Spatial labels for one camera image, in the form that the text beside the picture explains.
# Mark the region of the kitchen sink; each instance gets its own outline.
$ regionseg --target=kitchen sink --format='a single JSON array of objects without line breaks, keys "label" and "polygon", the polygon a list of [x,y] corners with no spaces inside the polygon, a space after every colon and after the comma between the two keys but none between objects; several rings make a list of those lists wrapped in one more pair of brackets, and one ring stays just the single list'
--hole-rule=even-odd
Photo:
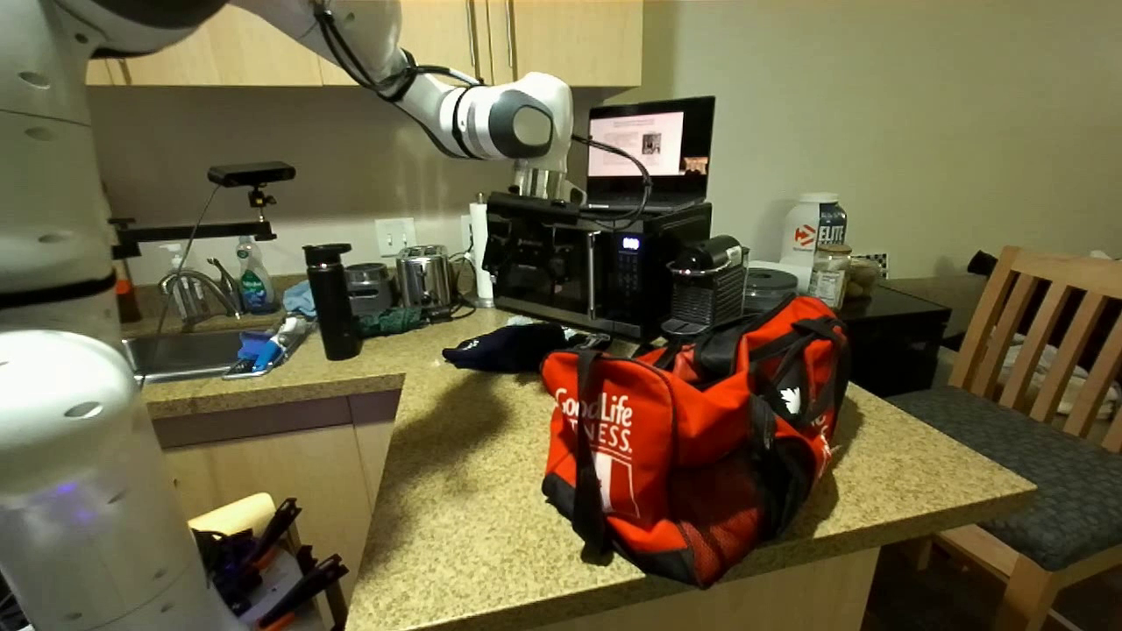
[{"label": "kitchen sink", "polygon": [[123,340],[133,370],[148,381],[167,380],[203,380],[203,375],[228,375],[238,366],[238,347],[245,333],[256,331],[195,331],[195,333],[148,333]]}]

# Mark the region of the granite countertop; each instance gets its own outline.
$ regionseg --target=granite countertop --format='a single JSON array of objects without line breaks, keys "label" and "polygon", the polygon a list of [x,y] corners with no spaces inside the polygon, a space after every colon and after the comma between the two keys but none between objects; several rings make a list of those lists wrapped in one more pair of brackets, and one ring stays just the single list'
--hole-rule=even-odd
[{"label": "granite countertop", "polygon": [[[155,418],[401,389],[369,558],[352,594],[354,629],[449,620],[538,624],[677,594],[619,558],[579,562],[579,537],[542,500],[551,396],[538,375],[479,375],[443,347],[500,327],[500,313],[375,338],[327,360],[311,338],[262,380],[148,387]],[[1031,498],[1031,484],[852,387],[835,470],[794,530],[757,547],[730,579],[884,547],[981,522]]]}]

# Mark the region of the orange bag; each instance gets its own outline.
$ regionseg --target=orange bag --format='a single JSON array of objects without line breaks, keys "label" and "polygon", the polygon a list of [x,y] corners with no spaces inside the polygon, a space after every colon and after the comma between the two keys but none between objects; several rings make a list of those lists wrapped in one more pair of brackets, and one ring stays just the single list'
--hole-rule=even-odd
[{"label": "orange bag", "polygon": [[795,296],[679,349],[547,354],[542,493],[586,562],[713,587],[784,530],[823,473],[849,381],[838,314]]}]

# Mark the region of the upper cabinet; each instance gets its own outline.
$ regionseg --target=upper cabinet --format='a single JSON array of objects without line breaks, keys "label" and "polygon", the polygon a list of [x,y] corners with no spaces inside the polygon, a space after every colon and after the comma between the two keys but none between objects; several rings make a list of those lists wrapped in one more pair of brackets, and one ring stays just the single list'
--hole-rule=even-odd
[{"label": "upper cabinet", "polygon": [[85,84],[129,84],[123,61],[90,61],[85,68]]},{"label": "upper cabinet", "polygon": [[[619,89],[643,81],[643,0],[401,0],[401,45],[486,84],[542,70],[579,89]],[[354,84],[238,7],[123,70],[126,84]]]},{"label": "upper cabinet", "polygon": [[531,70],[569,84],[643,84],[643,0],[485,0],[490,36],[486,81]]},{"label": "upper cabinet", "polygon": [[311,48],[238,7],[155,57],[126,61],[126,75],[129,84],[321,84]]}]

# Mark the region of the robotic arm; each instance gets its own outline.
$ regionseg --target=robotic arm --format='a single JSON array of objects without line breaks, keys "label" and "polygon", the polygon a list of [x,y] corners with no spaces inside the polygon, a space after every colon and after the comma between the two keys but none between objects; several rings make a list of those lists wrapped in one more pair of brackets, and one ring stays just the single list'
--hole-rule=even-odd
[{"label": "robotic arm", "polygon": [[[0,0],[0,579],[35,629],[241,629],[208,589],[115,354],[112,231],[85,103],[96,51],[164,48],[222,3]],[[485,89],[417,68],[397,42],[397,0],[238,7],[338,61],[444,154],[511,160],[521,195],[569,201],[562,81]]]},{"label": "robotic arm", "polygon": [[354,84],[393,103],[451,156],[514,160],[521,195],[569,201],[569,84],[526,75],[514,84],[417,68],[397,38],[397,3],[383,0],[234,0],[303,45],[345,68]]}]

